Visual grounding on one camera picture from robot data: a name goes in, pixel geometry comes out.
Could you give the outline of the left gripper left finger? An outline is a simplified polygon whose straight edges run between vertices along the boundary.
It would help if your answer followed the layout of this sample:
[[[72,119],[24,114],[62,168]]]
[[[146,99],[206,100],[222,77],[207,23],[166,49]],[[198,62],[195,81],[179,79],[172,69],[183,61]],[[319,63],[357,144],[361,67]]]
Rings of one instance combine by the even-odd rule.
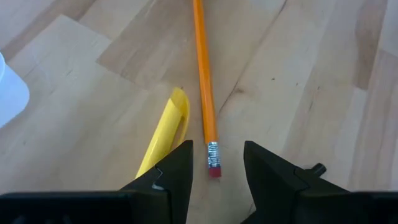
[[[133,224],[186,224],[193,182],[193,141],[186,140],[122,191],[132,192]]]

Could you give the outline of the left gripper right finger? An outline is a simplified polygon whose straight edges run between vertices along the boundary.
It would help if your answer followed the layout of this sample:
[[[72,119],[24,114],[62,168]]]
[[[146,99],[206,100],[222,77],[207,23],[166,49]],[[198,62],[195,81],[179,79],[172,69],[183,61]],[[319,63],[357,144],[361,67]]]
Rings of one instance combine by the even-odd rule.
[[[347,222],[346,190],[320,177],[326,172],[323,164],[303,169],[246,141],[244,166],[256,211],[243,224]]]

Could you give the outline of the yellow plastic marker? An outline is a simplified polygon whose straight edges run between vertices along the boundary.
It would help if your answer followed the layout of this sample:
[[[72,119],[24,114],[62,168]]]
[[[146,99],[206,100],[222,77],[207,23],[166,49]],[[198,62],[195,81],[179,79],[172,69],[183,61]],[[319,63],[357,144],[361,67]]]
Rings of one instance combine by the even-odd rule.
[[[181,88],[174,88],[167,100],[152,139],[135,178],[139,178],[172,151],[175,136],[180,130],[177,145],[184,142],[190,120],[190,101]]]

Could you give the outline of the orange pencil with eraser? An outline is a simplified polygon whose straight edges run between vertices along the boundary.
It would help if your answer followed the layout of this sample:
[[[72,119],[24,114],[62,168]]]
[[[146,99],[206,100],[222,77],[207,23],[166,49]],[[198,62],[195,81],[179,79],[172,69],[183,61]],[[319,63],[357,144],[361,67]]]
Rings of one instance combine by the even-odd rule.
[[[193,18],[200,80],[203,135],[207,146],[208,173],[211,178],[221,177],[221,159],[218,150],[213,87],[211,83],[210,59],[206,41],[205,19],[202,0],[193,1]]]

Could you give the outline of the blue translucent box lid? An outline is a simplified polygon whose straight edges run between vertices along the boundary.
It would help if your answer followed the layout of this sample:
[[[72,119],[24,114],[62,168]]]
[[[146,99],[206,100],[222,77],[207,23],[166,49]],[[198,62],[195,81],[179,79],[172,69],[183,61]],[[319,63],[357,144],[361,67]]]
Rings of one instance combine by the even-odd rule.
[[[0,53],[0,129],[26,108],[30,92]]]

